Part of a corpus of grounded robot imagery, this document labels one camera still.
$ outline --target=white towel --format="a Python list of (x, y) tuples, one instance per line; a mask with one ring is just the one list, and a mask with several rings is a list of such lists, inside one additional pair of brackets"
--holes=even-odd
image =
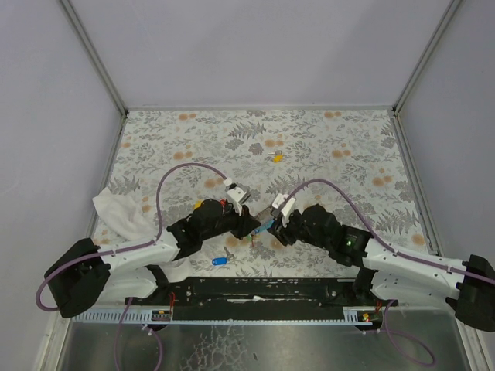
[[(110, 189), (103, 189), (93, 198), (94, 208), (98, 216), (108, 228), (127, 240), (140, 240), (146, 237), (154, 238), (155, 227), (142, 215), (142, 208), (132, 195), (114, 195)], [(188, 257), (165, 262), (156, 262), (165, 273), (169, 282), (184, 281), (193, 273), (193, 267)]]

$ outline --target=gray floor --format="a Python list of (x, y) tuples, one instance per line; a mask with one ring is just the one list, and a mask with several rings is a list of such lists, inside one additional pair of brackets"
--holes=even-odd
[[(419, 337), (435, 353), (435, 370), (466, 370), (466, 354), (454, 319), (433, 311), (392, 311), (390, 327)], [(116, 325), (73, 323), (60, 370), (115, 370)], [(169, 326), (160, 333), (160, 370), (420, 370), (391, 346), (385, 334), (362, 335), (354, 327)], [(419, 346), (398, 340), (411, 356), (428, 362)], [(153, 370), (155, 338), (139, 326), (123, 328), (118, 347), (122, 370)]]

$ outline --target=floral tablecloth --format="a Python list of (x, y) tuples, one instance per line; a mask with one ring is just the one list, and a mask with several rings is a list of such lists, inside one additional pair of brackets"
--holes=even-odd
[[(274, 162), (275, 151), (282, 151)], [(253, 214), (268, 206), (278, 192), (300, 182), (325, 178), (350, 195), (376, 231), (404, 247), (426, 251), (412, 189), (387, 111), (132, 111), (108, 184), (113, 193), (135, 192), (145, 218), (158, 225), (155, 191), (162, 175), (181, 162), (216, 166), (251, 190)], [(224, 198), (221, 179), (204, 168), (185, 168), (171, 175), (162, 189), (167, 224), (187, 216), (206, 198)], [(319, 203), (341, 223), (363, 227), (353, 210), (333, 189), (310, 185), (297, 195), (301, 211)], [(123, 239), (99, 221), (99, 244)], [(213, 266), (215, 257), (235, 259)], [(282, 246), (272, 235), (237, 240), (230, 234), (213, 238), (191, 257), (197, 276), (223, 277), (354, 277), (324, 250), (304, 243)]]

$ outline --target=leaf pattern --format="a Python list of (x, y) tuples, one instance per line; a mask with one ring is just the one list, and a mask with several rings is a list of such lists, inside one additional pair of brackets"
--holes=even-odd
[[(365, 111), (131, 111), (117, 153), (110, 190), (132, 194), (144, 217), (158, 226), (156, 187), (162, 175), (179, 163), (203, 162), (217, 167), (249, 189), (252, 214), (267, 207), (278, 192), (291, 192), (308, 179), (336, 183), (357, 204), (386, 240), (417, 251), (423, 235), (415, 198), (406, 178), (394, 128), (385, 110)], [(273, 153), (282, 151), (279, 163)], [(220, 177), (204, 168), (182, 168), (162, 187), (160, 204), (165, 225), (186, 217), (194, 204), (225, 198)], [(296, 195), (303, 211), (319, 203), (344, 224), (363, 228), (356, 213), (324, 184), (312, 184)], [(123, 239), (99, 221), (96, 240)], [(235, 259), (224, 266), (211, 260)], [(296, 243), (282, 246), (263, 232), (239, 241), (229, 233), (203, 243), (191, 257), (196, 276), (221, 277), (354, 277), (326, 251)]]

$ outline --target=cable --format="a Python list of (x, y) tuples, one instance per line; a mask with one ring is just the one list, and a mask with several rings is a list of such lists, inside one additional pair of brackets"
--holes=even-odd
[[(127, 305), (125, 306), (124, 312), (122, 313), (121, 318), (118, 320), (118, 325), (117, 325), (117, 333), (115, 334), (115, 340), (114, 340), (114, 362), (115, 362), (115, 368), (117, 371), (120, 371), (121, 367), (118, 364), (118, 357), (117, 357), (117, 345), (118, 345), (118, 337), (121, 334), (121, 328), (122, 328), (122, 323), (124, 322), (125, 315), (127, 314), (129, 308), (131, 307), (133, 298), (129, 298), (129, 301), (127, 302)], [(156, 363), (155, 368), (153, 371), (157, 371), (160, 368), (160, 365), (162, 365), (162, 360), (163, 360), (163, 345), (162, 341), (160, 340), (160, 337), (156, 332), (153, 330), (149, 329), (150, 333), (155, 336), (156, 342), (158, 343), (158, 349), (159, 349), (159, 357), (158, 357), (158, 362)]]
[[(433, 354), (433, 351), (423, 341), (421, 341), (417, 337), (415, 337), (413, 335), (410, 335), (410, 334), (408, 334), (406, 332), (390, 330), (388, 328), (388, 310), (390, 309), (390, 307), (392, 306), (392, 304), (394, 304), (396, 301), (397, 301), (397, 299), (390, 300), (388, 302), (387, 306), (385, 307), (385, 311), (384, 311), (384, 330), (383, 330), (383, 332), (386, 332), (387, 333), (388, 339), (390, 340), (390, 343), (393, 345), (393, 347), (395, 348), (395, 350), (397, 350), (400, 354), (402, 354), (409, 361), (415, 363), (416, 365), (420, 365), (420, 366), (423, 366), (423, 367), (433, 367), (433, 366), (435, 366), (436, 365), (435, 354)], [(381, 331), (380, 330), (367, 330), (366, 333), (368, 333), (368, 332), (380, 333)], [(430, 355), (430, 357), (432, 357), (432, 361), (430, 363), (427, 363), (427, 362), (422, 362), (422, 361), (417, 360), (416, 358), (411, 357), (404, 350), (402, 350), (402, 348), (399, 346), (399, 344), (397, 344), (397, 342), (394, 340), (394, 338), (392, 337), (392, 335), (402, 336), (403, 338), (409, 339), (412, 342), (416, 342), (418, 345), (420, 345)]]
[(226, 179), (227, 178), (220, 170), (217, 170), (213, 166), (209, 166), (209, 165), (206, 165), (206, 164), (200, 164), (200, 163), (196, 163), (196, 162), (186, 162), (184, 164), (179, 164), (179, 165), (174, 166), (173, 168), (171, 168), (162, 177), (162, 179), (160, 180), (160, 183), (158, 184), (158, 188), (156, 190), (156, 210), (157, 210), (157, 213), (158, 213), (158, 223), (159, 223), (159, 229), (158, 229), (158, 233), (156, 235), (156, 239), (155, 240), (151, 240), (151, 241), (149, 241), (147, 243), (141, 243), (141, 244), (135, 245), (135, 246), (122, 247), (120, 249), (115, 250), (115, 252), (112, 251), (112, 250), (109, 250), (109, 251), (103, 251), (101, 253), (93, 253), (93, 254), (84, 255), (82, 257), (78, 257), (78, 258), (76, 258), (74, 260), (68, 261), (67, 263), (61, 265), (56, 270), (54, 270), (51, 274), (49, 274), (48, 277), (45, 278), (45, 280), (42, 282), (42, 284), (39, 286), (38, 290), (36, 291), (36, 305), (38, 306), (38, 308), (41, 309), (42, 311), (58, 311), (59, 310), (58, 307), (47, 307), (47, 306), (45, 306), (41, 302), (41, 294), (43, 293), (43, 290), (48, 285), (48, 283), (55, 276), (57, 276), (59, 273), (65, 271), (67, 268), (70, 268), (73, 265), (79, 264), (79, 263), (81, 263), (83, 261), (93, 259), (95, 257), (105, 257), (107, 255), (126, 253), (128, 251), (134, 251), (134, 250), (142, 249), (144, 247), (151, 246), (151, 245), (153, 245), (155, 243), (155, 241), (158, 241), (160, 239), (160, 237), (162, 236), (162, 233), (163, 233), (163, 218), (162, 218), (162, 211), (160, 209), (160, 192), (162, 190), (162, 185), (163, 185), (165, 179), (167, 179), (167, 177), (170, 174), (172, 174), (175, 170), (177, 170), (179, 168), (184, 168), (186, 166), (198, 166), (200, 168), (208, 168), (209, 170), (212, 170), (213, 172), (216, 172), (222, 179)]
[(480, 280), (480, 281), (483, 281), (483, 282), (486, 282), (488, 284), (492, 284), (495, 286), (495, 280), (494, 279), (491, 279), (491, 278), (488, 278), (488, 277), (484, 277), (480, 274), (475, 274), (475, 273), (471, 273), (471, 272), (468, 272), (468, 271), (463, 271), (459, 268), (454, 268), (454, 267), (451, 267), (449, 268), (448, 265), (445, 265), (445, 264), (440, 264), (440, 263), (436, 263), (434, 261), (429, 261), (429, 260), (425, 260), (425, 259), (421, 259), (420, 257), (412, 257), (411, 255), (407, 255), (401, 251), (395, 251), (394, 248), (392, 248), (392, 246), (390, 246), (387, 242), (385, 242), (384, 240), (382, 240), (382, 238), (380, 236), (378, 236), (378, 233), (376, 233), (373, 229), (373, 227), (371, 226), (370, 222), (367, 221), (367, 219), (364, 217), (364, 215), (361, 213), (361, 211), (357, 208), (357, 206), (353, 203), (353, 201), (349, 198), (349, 196), (344, 193), (344, 191), (342, 189), (340, 189), (339, 187), (337, 187), (335, 184), (333, 184), (330, 180), (326, 180), (326, 179), (311, 179), (307, 182), (303, 182), (301, 184), (299, 184), (289, 195), (288, 197), (285, 199), (285, 201), (279, 206), (279, 210), (283, 209), (283, 207), (285, 206), (285, 204), (292, 198), (294, 197), (294, 195), (299, 192), (301, 189), (303, 189), (304, 187), (312, 184), (312, 183), (325, 183), (327, 184), (328, 186), (332, 187), (333, 189), (335, 189), (346, 201), (347, 203), (349, 204), (349, 206), (354, 210), (354, 212), (357, 214), (357, 217), (359, 217), (359, 219), (361, 220), (361, 222), (363, 222), (363, 224), (365, 225), (365, 227), (370, 231), (371, 235), (374, 237), (374, 239), (376, 241), (378, 241), (378, 243), (383, 246), (384, 248), (386, 248), (387, 250), (395, 253), (397, 256), (399, 257), (403, 257), (404, 259), (407, 259), (407, 260), (410, 260), (410, 261), (414, 261), (416, 263), (420, 263), (420, 264), (424, 264), (424, 265), (428, 265), (430, 267), (435, 267), (435, 268), (438, 268), (438, 269), (442, 269), (444, 271), (447, 271), (447, 272), (453, 272), (453, 273), (457, 273), (457, 274), (462, 274), (464, 276), (467, 276), (467, 277), (471, 277), (471, 278), (475, 278), (477, 280)]

